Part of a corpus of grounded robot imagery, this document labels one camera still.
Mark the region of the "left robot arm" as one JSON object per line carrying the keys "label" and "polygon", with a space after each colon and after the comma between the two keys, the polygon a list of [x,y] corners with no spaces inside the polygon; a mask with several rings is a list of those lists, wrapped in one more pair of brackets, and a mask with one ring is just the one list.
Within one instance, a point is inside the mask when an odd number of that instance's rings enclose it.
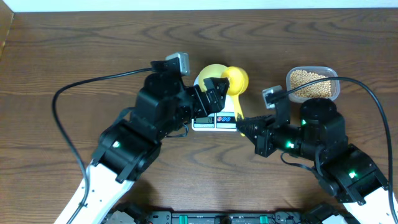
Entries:
{"label": "left robot arm", "polygon": [[230,86],[226,77],[205,79],[206,91],[186,87],[178,72],[154,72],[132,108],[122,110],[99,137],[83,180],[57,223],[101,223],[160,154],[161,141],[193,118],[220,112]]}

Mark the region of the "yellow measuring scoop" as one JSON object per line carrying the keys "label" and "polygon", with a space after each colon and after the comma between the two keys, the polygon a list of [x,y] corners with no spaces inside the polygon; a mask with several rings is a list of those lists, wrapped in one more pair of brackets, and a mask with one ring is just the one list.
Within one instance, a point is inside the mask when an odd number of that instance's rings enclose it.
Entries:
{"label": "yellow measuring scoop", "polygon": [[229,87],[227,95],[232,98],[234,107],[234,116],[236,122],[244,118],[243,111],[239,102],[239,96],[243,94],[249,83],[249,78],[245,70],[239,67],[228,67],[221,75],[222,78],[227,78]]}

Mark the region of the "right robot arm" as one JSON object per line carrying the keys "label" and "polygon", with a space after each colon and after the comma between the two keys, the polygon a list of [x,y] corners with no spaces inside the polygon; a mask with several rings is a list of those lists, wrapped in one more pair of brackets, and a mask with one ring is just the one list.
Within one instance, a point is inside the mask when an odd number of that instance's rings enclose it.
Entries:
{"label": "right robot arm", "polygon": [[369,155],[348,142],[345,119],[329,99],[305,101],[301,125],[290,124],[281,113],[239,119],[237,129],[268,157],[281,150],[313,161],[306,167],[321,188],[343,204],[359,223],[397,223],[397,201],[387,180]]}

